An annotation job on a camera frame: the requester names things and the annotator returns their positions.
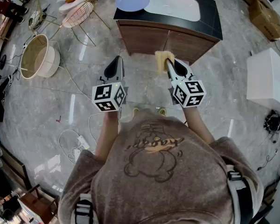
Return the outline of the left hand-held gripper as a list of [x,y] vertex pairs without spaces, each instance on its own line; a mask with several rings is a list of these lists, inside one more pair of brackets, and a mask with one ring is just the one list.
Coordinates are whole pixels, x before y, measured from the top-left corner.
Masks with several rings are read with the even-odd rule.
[[116,56],[92,88],[92,103],[100,112],[119,111],[126,103],[128,88],[124,77],[124,61],[121,56]]

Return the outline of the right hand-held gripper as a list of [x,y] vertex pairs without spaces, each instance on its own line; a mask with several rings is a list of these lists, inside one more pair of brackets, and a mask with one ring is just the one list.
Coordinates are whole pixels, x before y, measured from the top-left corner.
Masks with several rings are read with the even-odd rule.
[[180,104],[182,108],[198,107],[206,96],[202,81],[198,80],[191,67],[180,59],[172,62],[167,58],[166,65],[172,84],[169,93],[173,104]]

